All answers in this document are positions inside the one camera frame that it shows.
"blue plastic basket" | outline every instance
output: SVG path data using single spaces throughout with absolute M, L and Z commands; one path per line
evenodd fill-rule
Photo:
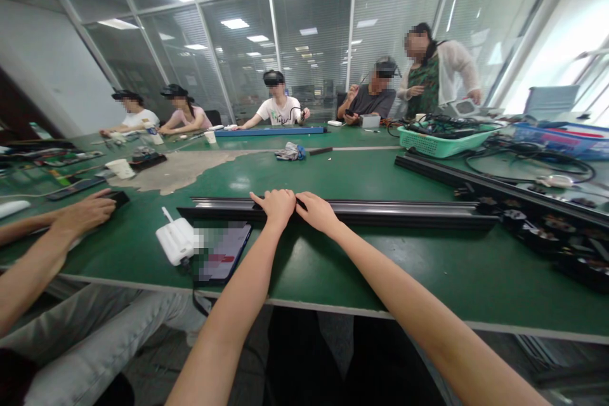
M 428 122 L 421 122 L 421 126 L 423 127 L 426 127 L 428 124 Z M 404 127 L 398 127 L 401 146 L 404 146 L 406 149 L 414 146 L 417 148 L 418 152 L 437 157 L 438 159 L 450 157 L 451 155 L 458 154 L 467 149 L 477 148 L 484 143 L 491 134 L 500 129 L 501 128 L 497 128 L 497 126 L 493 125 L 481 125 L 480 133 L 466 136 L 465 138 L 459 138 L 458 140 L 448 140 L 446 138 L 436 138 L 435 136 L 406 130 Z
M 609 129 L 581 124 L 567 124 L 565 127 L 580 132 L 602 134 L 606 138 L 590 138 L 533 127 L 526 122 L 514 124 L 516 141 L 529 141 L 554 149 L 581 160 L 609 160 Z

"white cardigan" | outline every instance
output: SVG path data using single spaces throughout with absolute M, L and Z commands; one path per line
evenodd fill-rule
M 468 50 L 458 41 L 445 41 L 438 45 L 436 52 L 438 53 L 439 75 L 438 82 L 438 105 L 444 105 L 457 98 L 457 90 L 455 89 L 455 72 L 459 72 L 463 78 L 463 83 L 467 93 L 474 89 L 480 89 L 478 80 L 478 72 L 474 60 Z M 406 95 L 408 89 L 408 72 L 402 78 L 400 89 L 398 90 L 398 98 L 408 101 L 410 97 Z

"green plastic basket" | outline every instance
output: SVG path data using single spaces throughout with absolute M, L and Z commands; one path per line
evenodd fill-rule
M 427 125 L 428 122 L 421 123 L 421 126 L 423 127 L 426 127 Z M 406 130 L 404 127 L 398 127 L 398 131 L 400 132 L 400 146 L 404 146 L 406 149 L 414 146 L 417 148 L 418 152 L 437 157 L 438 159 L 450 157 L 451 155 L 458 154 L 467 149 L 474 149 L 484 143 L 484 141 L 498 129 L 497 126 L 493 125 L 481 125 L 480 130 L 480 133 L 466 136 L 465 138 L 447 140 L 445 138 L 436 138 L 435 136 Z

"person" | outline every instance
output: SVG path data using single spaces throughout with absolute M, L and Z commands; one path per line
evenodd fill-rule
M 188 96 L 188 91 L 177 84 L 163 87 L 160 94 L 175 107 L 171 118 L 159 129 L 162 134 L 186 133 L 193 130 L 211 128 L 211 121 L 203 108 L 193 105 L 194 99 Z
M 480 104 L 482 92 L 478 71 L 471 55 L 458 41 L 437 42 L 429 25 L 422 22 L 406 34 L 406 55 L 414 61 L 404 75 L 398 98 L 408 102 L 406 119 L 433 113 L 438 106 L 457 98 L 455 73 L 463 78 L 468 97 Z
M 301 110 L 300 101 L 285 94 L 284 74 L 279 71 L 270 70 L 263 74 L 262 79 L 272 97 L 263 101 L 254 117 L 242 126 L 237 127 L 237 129 L 247 130 L 258 125 L 260 121 L 267 120 L 269 117 L 271 125 L 304 125 L 304 121 L 309 118 L 311 112 L 309 108 Z
M 336 366 L 315 367 L 309 362 L 324 352 L 313 344 L 319 338 L 311 333 L 311 322 L 298 318 L 309 311 L 276 306 L 269 326 L 265 400 L 272 398 L 271 403 L 278 405 L 337 404 L 346 395 L 355 398 L 346 404 L 441 404 L 406 331 L 463 404 L 548 404 L 440 300 L 340 222 L 328 202 L 310 192 L 295 195 L 291 190 L 265 192 L 264 198 L 250 196 L 266 213 L 265 226 L 214 305 L 166 405 L 227 404 L 244 341 L 267 298 L 279 238 L 294 210 L 342 248 L 396 322 L 355 319 L 355 352 L 344 386 L 353 390 L 345 392 L 333 383 L 340 378 Z M 393 330 L 374 336 L 376 327 Z M 290 344 L 280 341 L 275 347 L 278 333 Z M 382 362 L 378 362 L 379 348 L 384 351 Z
M 362 114 L 375 114 L 383 119 L 389 117 L 389 111 L 395 101 L 395 90 L 388 86 L 397 68 L 391 57 L 378 59 L 370 75 L 370 83 L 361 87 L 353 84 L 349 88 L 344 103 L 338 108 L 337 118 L 344 119 L 347 125 L 356 125 L 359 124 Z
M 0 276 L 0 404 L 92 405 L 162 324 L 196 340 L 206 317 L 190 294 L 93 284 L 9 334 L 60 272 L 70 246 L 111 217 L 109 191 L 0 227 L 2 246 L 49 227 Z M 199 304 L 211 309 L 207 300 Z
M 152 122 L 156 127 L 159 126 L 159 118 L 152 111 L 144 108 L 144 100 L 140 94 L 123 89 L 112 94 L 112 98 L 122 103 L 127 111 L 127 116 L 121 125 L 100 130 L 100 135 L 109 137 L 113 132 L 127 133 L 144 130 L 146 120 Z

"smartphone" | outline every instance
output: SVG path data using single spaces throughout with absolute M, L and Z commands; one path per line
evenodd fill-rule
M 204 231 L 205 247 L 199 248 L 193 262 L 193 281 L 197 287 L 226 284 L 230 280 L 252 233 L 252 226 L 243 224 L 208 231 L 199 228 Z
M 65 197 L 69 197 L 70 195 L 73 195 L 82 190 L 88 189 L 89 187 L 93 187 L 97 184 L 101 184 L 103 182 L 106 182 L 106 180 L 104 178 L 91 178 L 91 179 L 78 181 L 76 184 L 74 184 L 71 187 L 59 190 L 55 193 L 52 193 L 51 195 L 47 195 L 46 199 L 50 200 L 50 201 L 62 200 Z

